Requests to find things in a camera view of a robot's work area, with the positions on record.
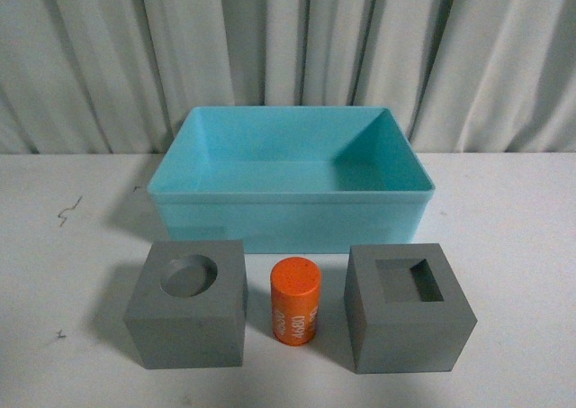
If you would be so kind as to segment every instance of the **teal plastic bin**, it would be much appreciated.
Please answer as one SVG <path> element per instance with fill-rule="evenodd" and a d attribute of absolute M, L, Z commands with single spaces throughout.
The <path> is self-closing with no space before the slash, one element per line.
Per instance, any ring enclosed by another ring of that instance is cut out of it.
<path fill-rule="evenodd" d="M 148 192 L 173 240 L 348 253 L 410 242 L 434 184 L 382 107 L 199 107 Z"/>

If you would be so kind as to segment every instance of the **orange wooden cylinder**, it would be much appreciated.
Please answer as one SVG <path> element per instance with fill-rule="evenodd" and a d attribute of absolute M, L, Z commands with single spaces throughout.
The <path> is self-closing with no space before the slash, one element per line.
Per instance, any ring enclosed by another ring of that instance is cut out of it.
<path fill-rule="evenodd" d="M 306 258 L 278 262 L 270 274 L 274 335 L 287 345 L 302 345 L 316 334 L 322 274 Z"/>

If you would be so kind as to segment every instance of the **rectangular cavity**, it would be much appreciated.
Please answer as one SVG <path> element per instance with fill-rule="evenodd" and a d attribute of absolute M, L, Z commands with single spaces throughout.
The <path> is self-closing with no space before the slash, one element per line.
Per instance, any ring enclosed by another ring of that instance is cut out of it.
<path fill-rule="evenodd" d="M 386 303 L 444 301 L 425 259 L 377 259 L 376 268 Z"/>

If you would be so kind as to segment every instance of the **white tabletop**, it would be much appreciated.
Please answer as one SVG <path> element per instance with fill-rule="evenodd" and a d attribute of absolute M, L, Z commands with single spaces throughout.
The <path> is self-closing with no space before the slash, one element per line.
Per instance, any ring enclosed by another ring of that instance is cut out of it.
<path fill-rule="evenodd" d="M 478 324 L 452 372 L 394 375 L 352 371 L 346 255 L 309 255 L 309 344 L 272 336 L 284 255 L 247 255 L 244 366 L 144 369 L 122 315 L 167 238 L 142 188 L 160 157 L 1 157 L 0 406 L 575 406 L 576 154 L 420 157 L 436 194 L 414 242 L 442 245 Z"/>

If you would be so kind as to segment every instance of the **curtain fold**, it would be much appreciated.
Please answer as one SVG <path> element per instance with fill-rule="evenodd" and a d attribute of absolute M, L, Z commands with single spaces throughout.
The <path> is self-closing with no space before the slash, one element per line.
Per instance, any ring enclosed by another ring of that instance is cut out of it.
<path fill-rule="evenodd" d="M 0 0 L 0 153 L 166 151 L 198 105 L 378 104 L 419 151 L 575 151 L 576 0 Z"/>

